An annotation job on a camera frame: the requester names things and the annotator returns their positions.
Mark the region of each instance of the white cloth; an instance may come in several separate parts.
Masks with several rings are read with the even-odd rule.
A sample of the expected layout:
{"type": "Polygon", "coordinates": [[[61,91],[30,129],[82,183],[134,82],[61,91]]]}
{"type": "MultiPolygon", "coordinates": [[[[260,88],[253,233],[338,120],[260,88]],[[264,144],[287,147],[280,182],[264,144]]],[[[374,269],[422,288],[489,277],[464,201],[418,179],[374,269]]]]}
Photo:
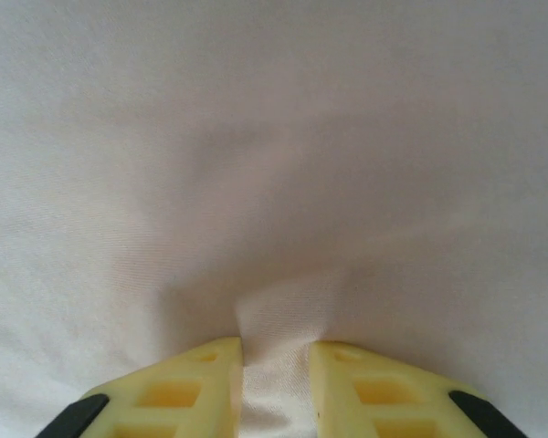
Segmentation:
{"type": "Polygon", "coordinates": [[[548,437],[548,1],[0,0],[0,437],[235,334],[243,437],[322,338],[548,437]]]}

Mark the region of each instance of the cloth surface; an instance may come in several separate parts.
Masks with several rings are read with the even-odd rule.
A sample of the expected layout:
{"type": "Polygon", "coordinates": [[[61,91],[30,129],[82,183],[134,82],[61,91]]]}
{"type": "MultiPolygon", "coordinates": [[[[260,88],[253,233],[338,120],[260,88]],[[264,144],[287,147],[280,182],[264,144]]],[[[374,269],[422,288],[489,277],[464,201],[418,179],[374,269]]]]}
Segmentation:
{"type": "Polygon", "coordinates": [[[236,334],[243,437],[316,339],[548,437],[548,0],[0,0],[0,437],[236,334]]]}

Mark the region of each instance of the black rubber pad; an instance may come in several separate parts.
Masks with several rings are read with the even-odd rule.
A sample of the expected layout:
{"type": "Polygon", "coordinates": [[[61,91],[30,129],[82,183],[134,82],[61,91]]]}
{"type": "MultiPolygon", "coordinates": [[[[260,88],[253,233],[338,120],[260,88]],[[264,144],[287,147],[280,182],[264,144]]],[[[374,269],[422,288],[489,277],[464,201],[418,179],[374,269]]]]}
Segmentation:
{"type": "Polygon", "coordinates": [[[451,391],[448,397],[475,423],[487,438],[527,438],[495,406],[463,391],[451,391]]]}
{"type": "Polygon", "coordinates": [[[36,438],[79,438],[110,401],[95,394],[70,404],[36,438]]]}

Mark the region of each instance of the white fabric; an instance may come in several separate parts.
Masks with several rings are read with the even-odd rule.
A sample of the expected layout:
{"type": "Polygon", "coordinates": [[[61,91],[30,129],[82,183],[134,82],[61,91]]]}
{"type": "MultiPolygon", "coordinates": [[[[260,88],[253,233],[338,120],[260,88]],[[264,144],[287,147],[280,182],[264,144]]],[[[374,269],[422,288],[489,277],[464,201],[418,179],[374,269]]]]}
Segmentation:
{"type": "Polygon", "coordinates": [[[0,0],[0,437],[238,333],[243,437],[322,338],[548,437],[548,0],[0,0]]]}

